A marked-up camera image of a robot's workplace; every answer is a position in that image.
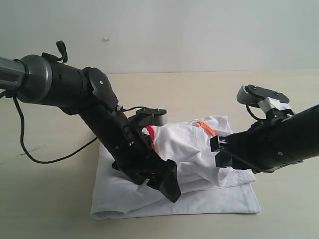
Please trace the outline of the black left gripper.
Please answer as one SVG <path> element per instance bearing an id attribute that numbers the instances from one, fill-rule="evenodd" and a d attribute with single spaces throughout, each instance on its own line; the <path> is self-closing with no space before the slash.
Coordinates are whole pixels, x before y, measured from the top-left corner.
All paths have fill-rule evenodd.
<path id="1" fill-rule="evenodd" d="M 148 181 L 148 187 L 175 203 L 181 196 L 176 163 L 163 160 L 152 148 L 151 137 L 128 119 L 113 120 L 111 129 L 112 168 L 124 173 L 137 185 Z"/>

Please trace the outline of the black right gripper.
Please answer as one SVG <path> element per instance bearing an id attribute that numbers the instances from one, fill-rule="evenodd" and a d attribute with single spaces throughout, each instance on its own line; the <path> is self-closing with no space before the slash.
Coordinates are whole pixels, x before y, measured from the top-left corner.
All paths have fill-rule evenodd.
<path id="1" fill-rule="evenodd" d="M 251 169 L 254 173 L 272 173 L 277 169 L 303 162 L 288 153 L 287 137 L 274 136 L 275 124 L 256 122 L 247 131 L 230 135 L 217 135 L 210 139 L 211 152 L 218 152 L 218 168 Z"/>

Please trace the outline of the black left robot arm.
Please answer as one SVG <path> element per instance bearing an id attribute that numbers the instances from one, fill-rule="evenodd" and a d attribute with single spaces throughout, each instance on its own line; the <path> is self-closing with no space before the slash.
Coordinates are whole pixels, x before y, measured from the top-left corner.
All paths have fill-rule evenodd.
<path id="1" fill-rule="evenodd" d="M 152 139 L 142 132 L 149 125 L 164 125 L 166 110 L 137 106 L 127 117 L 119 106 L 107 76 L 97 68 L 65 65 L 49 54 L 0 60 L 0 87 L 15 103 L 60 108 L 78 115 L 112 155 L 112 167 L 135 184 L 146 183 L 171 202 L 181 192 L 177 165 L 155 152 Z"/>

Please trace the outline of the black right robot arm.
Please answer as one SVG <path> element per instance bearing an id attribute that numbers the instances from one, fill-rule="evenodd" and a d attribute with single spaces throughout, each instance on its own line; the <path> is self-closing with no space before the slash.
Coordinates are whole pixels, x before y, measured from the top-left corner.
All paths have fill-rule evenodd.
<path id="1" fill-rule="evenodd" d="M 319 154 L 319 107 L 313 106 L 291 117 L 268 114 L 242 132 L 210 139 L 211 152 L 219 168 L 250 169 L 273 173 Z"/>

